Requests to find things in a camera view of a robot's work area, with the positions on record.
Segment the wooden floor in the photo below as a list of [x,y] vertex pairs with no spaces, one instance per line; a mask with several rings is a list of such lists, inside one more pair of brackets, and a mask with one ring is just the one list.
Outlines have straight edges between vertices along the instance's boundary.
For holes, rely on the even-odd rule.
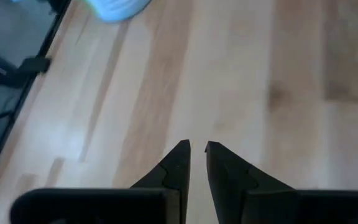
[[0,158],[0,223],[37,187],[128,187],[190,139],[187,223],[217,223],[204,148],[296,188],[358,189],[358,0],[73,0]]

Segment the wood grain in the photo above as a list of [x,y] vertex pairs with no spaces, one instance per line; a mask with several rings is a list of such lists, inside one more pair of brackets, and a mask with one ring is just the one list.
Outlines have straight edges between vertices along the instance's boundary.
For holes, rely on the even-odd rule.
[[73,0],[0,157],[0,223],[36,187],[128,187],[191,141],[187,223],[218,223],[204,148],[306,189],[358,189],[358,0]]

